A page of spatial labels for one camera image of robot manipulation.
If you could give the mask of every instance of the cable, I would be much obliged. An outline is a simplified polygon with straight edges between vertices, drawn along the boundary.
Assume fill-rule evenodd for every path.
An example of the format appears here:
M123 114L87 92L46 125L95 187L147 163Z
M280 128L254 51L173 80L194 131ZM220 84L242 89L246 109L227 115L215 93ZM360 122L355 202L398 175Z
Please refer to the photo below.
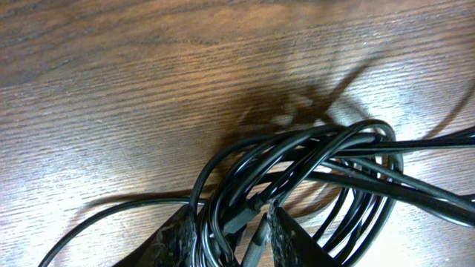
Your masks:
M474 135L475 127L471 127L437 138L397 142L386 122L370 119L347 127L324 125L242 139L210 159L200 172L189 199L127 202L101 211L64 236L48 252L40 267L47 266L66 243L97 220L128 208L169 202L189 203L193 211L197 231L191 253L193 263L200 267L256 266L259 259L247 258L239 263L232 240L239 239L247 223L259 215L265 204L283 205L304 180L341 186L330 214L312 238L319 242L329 234L323 250L335 252L337 263L353 266L383 229L396 201L409 203L451 223L475 227L475 194L458 195L409 177L403 172L402 159L404 153L427 149L472 149L475 148ZM231 157L235 163L212 196L199 201L213 170ZM285 169L273 171L281 163L285 163ZM317 171L318 166L332 171ZM265 189L250 196L256 185L263 184ZM205 206L198 211L198 204ZM343 219L337 221L339 214L343 214ZM268 227L259 229L267 231ZM262 255L265 243L259 240L248 247L246 255Z

